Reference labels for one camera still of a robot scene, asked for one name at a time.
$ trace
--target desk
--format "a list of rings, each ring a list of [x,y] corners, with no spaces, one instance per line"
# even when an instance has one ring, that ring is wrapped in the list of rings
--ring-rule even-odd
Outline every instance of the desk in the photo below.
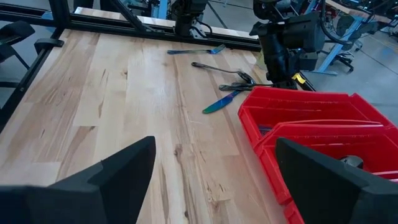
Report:
[[[0,135],[0,184],[49,185],[136,142],[156,138],[154,171],[138,223],[284,223],[237,112],[247,93],[203,108],[256,54],[167,55],[207,46],[65,30]]]
[[[307,10],[305,11],[305,13],[307,14],[307,13],[311,12],[311,10],[314,8],[314,6],[315,6],[315,4],[317,2],[318,2],[318,0],[311,0],[310,4],[307,7]],[[341,4],[338,4],[337,2],[334,2],[332,0],[326,0],[326,3],[328,5],[331,5],[331,6],[335,7],[336,9],[344,12],[345,14],[351,15],[355,19],[354,22],[351,24],[351,26],[347,29],[347,31],[344,34],[344,36],[339,38],[340,40],[348,40],[348,38],[351,36],[351,34],[360,27],[361,23],[363,21],[366,21],[368,19],[368,17],[369,17],[368,13],[344,7]],[[387,24],[391,22],[390,19],[388,19],[388,18],[386,18],[384,16],[379,16],[379,15],[375,15],[374,18],[372,19],[372,21],[373,22],[374,21],[384,22],[384,23],[387,23]],[[329,71],[326,71],[326,69],[329,66],[329,64],[332,62],[334,57],[336,57],[336,55],[338,54],[338,52],[341,50],[342,47],[343,47],[343,45],[341,45],[341,44],[335,44],[335,46],[332,48],[332,50],[330,51],[330,53],[328,54],[326,59],[319,66],[319,68],[317,68],[313,72],[325,73],[325,74],[329,74],[329,75],[337,75],[336,72],[329,72]]]

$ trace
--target floor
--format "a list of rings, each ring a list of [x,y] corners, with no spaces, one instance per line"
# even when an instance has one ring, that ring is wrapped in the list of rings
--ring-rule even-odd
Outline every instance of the floor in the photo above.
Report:
[[[47,0],[0,0],[0,2],[21,4],[30,7],[49,9]],[[215,27],[243,30],[249,32],[252,25],[259,19],[252,11],[252,0],[228,0],[224,7],[224,0],[209,0],[204,11],[203,22]],[[51,32],[45,27],[34,27],[35,35],[16,45],[17,51],[28,62],[32,63],[36,57],[33,43],[40,37],[49,37]],[[354,72],[347,74],[348,68],[336,62],[329,66],[329,70],[338,72],[337,76],[306,73],[318,91],[338,91],[349,94],[359,93],[378,110],[398,125],[398,42],[393,37],[378,32],[361,39],[363,48],[354,52]],[[318,64],[325,56],[320,55]],[[24,67],[16,58],[10,58],[0,64],[0,80],[3,78],[17,80],[24,74]],[[10,90],[0,88],[0,106]]]

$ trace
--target black chair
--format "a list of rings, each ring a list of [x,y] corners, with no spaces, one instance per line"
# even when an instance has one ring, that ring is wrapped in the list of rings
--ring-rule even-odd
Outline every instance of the black chair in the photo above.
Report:
[[[12,24],[5,25],[0,29],[0,63],[9,57],[16,56],[18,60],[29,69],[28,64],[22,57],[12,48],[12,45],[26,39],[34,34],[35,30],[31,25],[24,21],[13,22]],[[0,87],[16,88],[18,83],[14,82],[0,82]]]

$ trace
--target wooden tabletop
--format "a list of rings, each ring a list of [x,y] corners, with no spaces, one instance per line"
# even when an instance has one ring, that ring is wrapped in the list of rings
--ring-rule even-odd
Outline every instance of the wooden tabletop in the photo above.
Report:
[[[122,20],[125,21],[126,19],[124,16],[118,12],[108,12],[108,11],[101,11],[97,9],[88,9],[88,8],[83,8],[83,7],[78,7],[75,11],[75,14],[81,14],[81,15],[87,15],[87,16],[96,16],[96,17],[105,17],[108,19],[117,19],[117,20]],[[141,20],[141,22],[146,23],[146,24],[153,24],[153,25],[159,25],[159,26],[167,26],[167,27],[173,27],[175,25],[175,21],[170,21],[170,20],[165,20],[165,19],[157,19],[157,18],[151,18],[151,17],[145,17],[145,16],[138,16],[138,19]],[[209,32],[209,29],[206,26],[202,26],[203,30],[205,32]],[[233,35],[236,37],[246,37],[250,39],[257,39],[258,36],[250,36],[248,32],[245,31],[239,31],[239,30],[231,30],[231,29],[224,29],[220,27],[211,27],[213,30],[213,33],[215,34],[225,34],[225,35]]]
[[[145,136],[157,154],[138,223],[285,223],[237,112],[247,93],[202,114],[256,54],[167,55],[208,48],[65,30],[0,135],[0,184],[50,185]]]

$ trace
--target rainbow knife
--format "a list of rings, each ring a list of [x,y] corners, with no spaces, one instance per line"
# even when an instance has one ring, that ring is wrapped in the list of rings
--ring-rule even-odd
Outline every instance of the rainbow knife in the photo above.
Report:
[[[226,105],[228,105],[230,102],[232,102],[232,99],[240,94],[242,91],[240,90],[235,90],[232,93],[226,95],[224,98],[218,100],[216,103],[213,103],[212,105],[208,106],[206,109],[201,111],[204,114],[209,114],[215,111],[218,111],[222,108],[224,108]]]

